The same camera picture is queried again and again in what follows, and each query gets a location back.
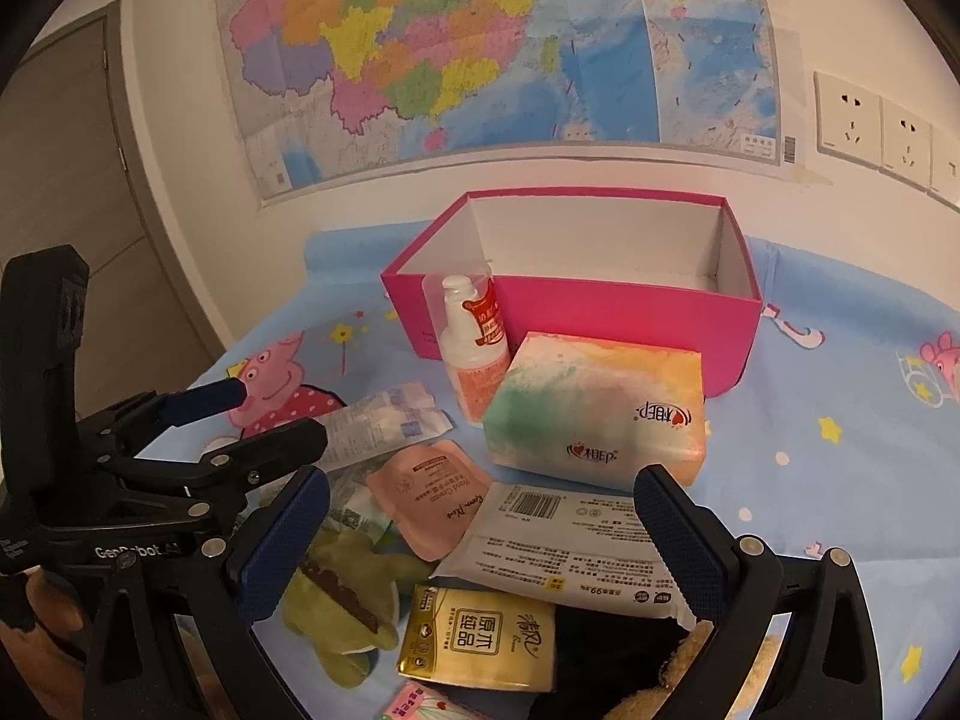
yellow label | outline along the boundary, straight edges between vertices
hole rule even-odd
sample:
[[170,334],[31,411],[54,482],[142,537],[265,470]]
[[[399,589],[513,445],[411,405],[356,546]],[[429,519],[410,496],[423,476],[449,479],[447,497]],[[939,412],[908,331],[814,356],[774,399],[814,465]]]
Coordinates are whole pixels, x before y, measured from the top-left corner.
[[553,604],[420,584],[397,671],[465,688],[547,692],[555,649]]

cartoon pig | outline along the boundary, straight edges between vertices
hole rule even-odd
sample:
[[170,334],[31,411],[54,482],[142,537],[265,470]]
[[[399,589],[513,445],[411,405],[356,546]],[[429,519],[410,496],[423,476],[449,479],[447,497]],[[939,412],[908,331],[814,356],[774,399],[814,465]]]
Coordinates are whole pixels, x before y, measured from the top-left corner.
[[920,347],[920,357],[940,369],[954,400],[960,402],[960,346],[953,345],[949,331],[937,338],[937,346],[935,349],[932,343],[925,343]]
[[346,405],[333,392],[304,384],[304,367],[293,360],[303,340],[301,331],[230,369],[230,375],[247,387],[247,399],[227,412],[230,424],[241,429],[242,439]]

electrical outlet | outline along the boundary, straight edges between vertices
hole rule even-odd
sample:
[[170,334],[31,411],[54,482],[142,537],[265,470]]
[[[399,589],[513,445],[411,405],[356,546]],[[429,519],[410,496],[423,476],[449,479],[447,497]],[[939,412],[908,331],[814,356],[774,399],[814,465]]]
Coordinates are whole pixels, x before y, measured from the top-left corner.
[[960,207],[960,142],[934,127],[930,143],[930,191]]
[[930,125],[883,100],[883,163],[880,168],[920,189],[930,187]]
[[823,73],[817,90],[817,148],[827,154],[880,167],[880,96]]

green dinosaur plush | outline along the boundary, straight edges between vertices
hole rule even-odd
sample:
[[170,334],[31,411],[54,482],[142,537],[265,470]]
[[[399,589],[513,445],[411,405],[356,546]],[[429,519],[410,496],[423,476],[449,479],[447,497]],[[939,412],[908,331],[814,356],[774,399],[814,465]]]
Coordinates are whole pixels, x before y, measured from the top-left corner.
[[398,591],[430,573],[412,555],[376,554],[364,533],[323,527],[283,594],[283,622],[310,640],[334,683],[356,688],[371,671],[366,652],[400,644]]

open cardboard box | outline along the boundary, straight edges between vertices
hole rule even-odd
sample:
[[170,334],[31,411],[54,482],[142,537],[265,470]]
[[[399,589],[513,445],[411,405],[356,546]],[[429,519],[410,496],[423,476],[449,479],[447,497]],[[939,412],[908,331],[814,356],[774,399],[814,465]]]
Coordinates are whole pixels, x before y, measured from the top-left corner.
[[470,191],[382,278],[414,350],[440,359],[424,279],[493,274],[507,339],[527,332],[698,351],[704,395],[740,379],[760,321],[726,199],[589,187]]

